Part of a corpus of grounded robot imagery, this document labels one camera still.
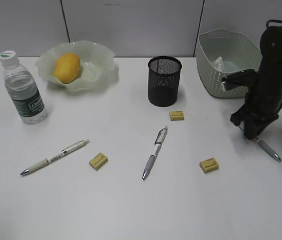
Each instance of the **gray wall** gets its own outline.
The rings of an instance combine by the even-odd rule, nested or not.
[[[0,0],[0,52],[40,56],[67,41],[59,0]]]
[[[119,57],[192,57],[203,0],[62,0],[71,41]]]
[[[62,0],[72,42],[106,45],[119,57],[193,56],[204,0]],[[205,0],[200,33],[241,32],[257,45],[282,0]],[[40,56],[68,42],[60,0],[0,0],[0,52]]]
[[[205,0],[200,33],[228,29],[259,46],[269,19],[282,20],[282,0]]]

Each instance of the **white bottle cap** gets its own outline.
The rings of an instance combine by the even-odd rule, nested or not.
[[[16,53],[11,50],[1,52],[0,61],[3,67],[10,67],[19,63]]]

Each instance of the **eraser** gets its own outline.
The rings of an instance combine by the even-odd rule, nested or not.
[[[96,156],[90,161],[90,165],[91,165],[91,167],[93,167],[95,170],[98,170],[98,169],[99,169],[100,167],[102,167],[106,162],[107,162],[107,156],[100,152],[98,155],[96,155]]]
[[[210,158],[205,161],[200,162],[200,167],[203,170],[204,173],[208,173],[210,171],[214,171],[216,169],[219,169],[220,165],[216,161],[215,158]]]
[[[184,120],[183,111],[171,111],[170,112],[171,121]]]

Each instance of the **green plastic basket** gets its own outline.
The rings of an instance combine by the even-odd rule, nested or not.
[[[213,65],[222,57],[225,71],[216,70]],[[226,29],[216,29],[200,34],[196,50],[197,70],[207,92],[217,98],[243,98],[247,87],[223,91],[223,77],[246,69],[258,71],[262,54],[247,36]]]

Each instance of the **ballpoint pen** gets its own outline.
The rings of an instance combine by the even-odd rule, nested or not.
[[[159,151],[161,149],[161,146],[163,144],[163,141],[166,137],[167,134],[167,126],[165,126],[162,130],[160,130],[159,134],[156,137],[155,143],[154,143],[154,151],[153,153],[150,155],[146,166],[144,168],[143,171],[143,176],[142,179],[145,180],[147,178],[147,176],[150,174],[151,169],[155,163],[155,159],[157,157],[157,155],[159,154]]]
[[[30,166],[29,168],[27,168],[26,170],[21,172],[20,175],[24,176],[24,175],[27,175],[27,174],[31,174],[32,172],[35,172],[36,170],[43,168],[43,167],[51,164],[52,162],[64,157],[65,155],[68,155],[69,153],[87,145],[89,142],[90,142],[90,140],[78,141],[78,142],[72,144],[71,146],[68,146],[67,148],[63,149],[58,154],[56,154],[56,155],[54,155],[50,158],[46,158],[42,161],[39,161],[37,164],[34,164],[33,166]]]
[[[270,155],[273,159],[278,162],[282,162],[281,157],[275,152],[268,144],[261,140],[257,135],[253,138],[253,140],[265,151],[268,155]]]

